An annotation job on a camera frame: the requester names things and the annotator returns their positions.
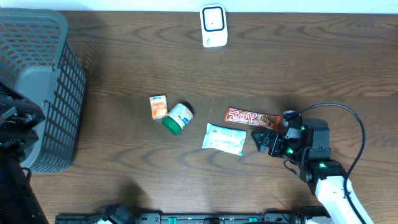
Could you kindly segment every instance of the red wrapper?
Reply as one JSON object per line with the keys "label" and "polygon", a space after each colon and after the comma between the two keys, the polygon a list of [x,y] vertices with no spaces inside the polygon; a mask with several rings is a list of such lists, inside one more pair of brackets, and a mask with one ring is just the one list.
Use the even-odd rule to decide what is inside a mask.
{"label": "red wrapper", "polygon": [[229,107],[226,110],[224,121],[248,124],[251,126],[269,128],[277,131],[280,116],[254,113]]}

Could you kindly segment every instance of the wood grain surface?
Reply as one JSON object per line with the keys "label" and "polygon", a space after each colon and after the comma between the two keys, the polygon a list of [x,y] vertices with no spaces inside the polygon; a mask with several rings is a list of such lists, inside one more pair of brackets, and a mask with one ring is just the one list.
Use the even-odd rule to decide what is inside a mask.
{"label": "wood grain surface", "polygon": [[[165,213],[319,205],[283,159],[257,152],[252,127],[223,116],[228,106],[282,114],[322,102],[363,119],[350,179],[375,223],[398,222],[398,16],[227,14],[227,46],[205,49],[199,13],[62,14],[88,91],[73,165],[32,178],[50,223],[116,202]],[[169,109],[195,109],[178,136],[151,118],[149,97],[161,94]],[[329,122],[332,158],[347,169],[361,144],[356,120],[339,108],[305,117]],[[201,149],[207,123],[247,130],[244,155]]]}

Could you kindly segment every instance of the candy bar wrapper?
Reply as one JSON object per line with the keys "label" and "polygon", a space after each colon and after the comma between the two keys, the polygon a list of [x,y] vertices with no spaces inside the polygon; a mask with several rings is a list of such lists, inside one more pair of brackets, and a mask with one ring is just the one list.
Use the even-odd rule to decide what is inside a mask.
{"label": "candy bar wrapper", "polygon": [[248,124],[278,131],[280,116],[254,113],[229,107],[226,110],[224,121]]}
{"label": "candy bar wrapper", "polygon": [[223,152],[243,156],[242,148],[246,132],[207,124],[202,149],[218,149]]}

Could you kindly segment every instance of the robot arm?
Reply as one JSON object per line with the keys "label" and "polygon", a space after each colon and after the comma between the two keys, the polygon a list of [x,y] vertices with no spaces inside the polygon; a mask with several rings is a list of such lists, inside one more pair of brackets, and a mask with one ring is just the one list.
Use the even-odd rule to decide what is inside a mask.
{"label": "robot arm", "polygon": [[19,164],[44,119],[38,105],[0,82],[0,224],[48,224],[29,184],[32,173]]}
{"label": "robot arm", "polygon": [[[315,188],[315,196],[317,196],[319,202],[326,208],[334,223],[361,223],[351,208],[351,205],[348,203],[348,200],[345,198],[343,182],[343,176],[327,177],[324,180],[318,180]],[[371,217],[358,200],[351,185],[351,181],[349,180],[347,187],[350,192],[349,196],[364,221],[366,223],[373,223]]]}
{"label": "robot arm", "polygon": [[268,155],[282,157],[285,163],[289,161],[297,165],[300,173],[285,166],[308,184],[312,194],[323,204],[334,223],[373,223],[348,179],[353,166],[347,173],[339,162],[330,159],[328,123],[321,119],[302,120],[302,112],[317,106],[339,106],[352,112],[361,125],[364,139],[362,121],[352,109],[326,103],[311,106],[299,113],[285,112],[284,125],[288,127],[286,132],[280,133],[271,129],[253,131],[252,137],[257,148],[260,152],[268,149]]}

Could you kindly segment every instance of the white packet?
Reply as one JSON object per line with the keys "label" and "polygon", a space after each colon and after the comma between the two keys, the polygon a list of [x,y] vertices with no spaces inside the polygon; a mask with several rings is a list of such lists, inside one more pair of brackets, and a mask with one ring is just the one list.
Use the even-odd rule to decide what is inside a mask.
{"label": "white packet", "polygon": [[205,140],[202,149],[218,149],[238,156],[243,156],[242,148],[246,139],[246,131],[222,128],[207,123]]}

